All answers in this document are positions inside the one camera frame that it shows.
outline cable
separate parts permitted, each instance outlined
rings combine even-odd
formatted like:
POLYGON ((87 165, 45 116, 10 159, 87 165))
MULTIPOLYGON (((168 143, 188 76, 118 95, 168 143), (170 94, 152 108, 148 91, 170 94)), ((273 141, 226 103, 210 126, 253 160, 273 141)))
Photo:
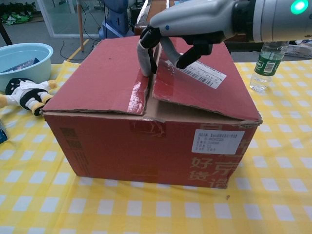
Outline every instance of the cable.
POLYGON ((63 56, 62 53, 61 53, 61 52, 62 52, 62 49, 63 49, 63 47, 64 47, 64 45, 65 45, 65 42, 63 41, 63 45, 62 45, 62 47, 60 48, 60 51, 59 51, 59 55, 61 55, 64 59, 69 59, 69 60, 72 60, 72 61, 81 61, 81 60, 84 60, 86 57, 88 57, 89 54, 91 53, 91 51, 90 51, 86 57, 81 58, 81 59, 67 58, 67 57, 63 56))
POLYGON ((89 14, 92 16, 92 18, 94 19, 94 21, 97 23, 97 25, 99 26, 99 27, 101 27, 101 25, 99 25, 98 24, 98 22, 97 22, 97 20, 96 20, 96 18, 94 18, 94 16, 91 14, 91 12, 90 12, 90 8, 88 7, 88 5, 86 4, 86 2, 85 1, 83 1, 83 3, 86 5, 86 7, 89 9, 89 14))
POLYGON ((105 0, 103 0, 104 3, 104 18, 105 18, 105 34, 107 39, 107 26, 106 26, 106 10, 105 10, 105 0))
POLYGON ((98 43, 99 43, 99 41, 94 41, 94 42, 92 43, 91 51, 94 50, 94 48, 96 47, 96 45, 97 45, 98 43))
POLYGON ((85 27, 84 27, 84 25, 85 25, 85 23, 86 23, 86 20, 87 20, 87 13, 84 11, 84 9, 83 9, 82 6, 81 6, 81 8, 82 8, 82 10, 83 10, 83 12, 84 12, 84 15, 85 15, 85 18, 84 18, 84 21, 83 21, 83 30, 84 30, 84 32, 87 34, 87 36, 88 36, 91 40, 95 40, 95 39, 93 39, 92 37, 89 36, 89 34, 87 33, 87 31, 86 31, 86 29, 85 29, 85 27))
POLYGON ((131 18, 128 20, 128 23, 129 23, 129 25, 130 25, 131 28, 134 28, 134 27, 135 27, 135 26, 132 24, 132 19, 131 19, 131 18))

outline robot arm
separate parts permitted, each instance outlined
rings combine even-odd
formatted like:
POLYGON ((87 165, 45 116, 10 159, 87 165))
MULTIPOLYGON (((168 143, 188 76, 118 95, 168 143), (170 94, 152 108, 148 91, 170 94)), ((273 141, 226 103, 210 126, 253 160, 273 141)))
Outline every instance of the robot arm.
POLYGON ((170 7, 151 18, 137 45, 145 76, 156 72, 152 48, 159 42, 169 60, 184 69, 212 45, 237 34, 248 41, 280 41, 312 37, 311 0, 191 0, 170 7), (183 55, 169 37, 193 45, 183 55))

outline table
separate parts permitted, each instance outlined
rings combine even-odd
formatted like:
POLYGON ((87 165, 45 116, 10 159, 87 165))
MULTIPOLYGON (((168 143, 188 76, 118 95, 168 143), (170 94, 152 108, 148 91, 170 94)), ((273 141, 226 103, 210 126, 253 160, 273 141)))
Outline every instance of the table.
MULTIPOLYGON (((53 65, 62 85, 78 64, 53 65)), ((246 85, 254 63, 237 63, 246 85)), ((310 234, 312 60, 283 62, 226 190, 78 177, 43 118, 0 110, 1 234, 310 234)))

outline green bottle label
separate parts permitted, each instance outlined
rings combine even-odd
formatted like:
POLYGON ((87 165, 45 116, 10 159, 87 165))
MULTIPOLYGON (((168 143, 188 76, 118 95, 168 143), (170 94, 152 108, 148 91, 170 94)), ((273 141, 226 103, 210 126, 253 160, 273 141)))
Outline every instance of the green bottle label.
POLYGON ((274 76, 280 63, 281 60, 270 60, 259 56, 254 71, 257 72, 259 75, 267 77, 274 76))

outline plush doll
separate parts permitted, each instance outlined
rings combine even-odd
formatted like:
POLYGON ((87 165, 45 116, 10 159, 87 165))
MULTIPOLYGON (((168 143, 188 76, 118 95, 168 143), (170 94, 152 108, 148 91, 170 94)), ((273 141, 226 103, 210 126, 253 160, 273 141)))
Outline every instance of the plush doll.
POLYGON ((0 108, 20 105, 26 110, 31 110, 35 116, 39 116, 40 110, 52 98, 48 90, 56 87, 55 80, 36 84, 31 79, 13 78, 5 88, 6 95, 0 95, 0 108))

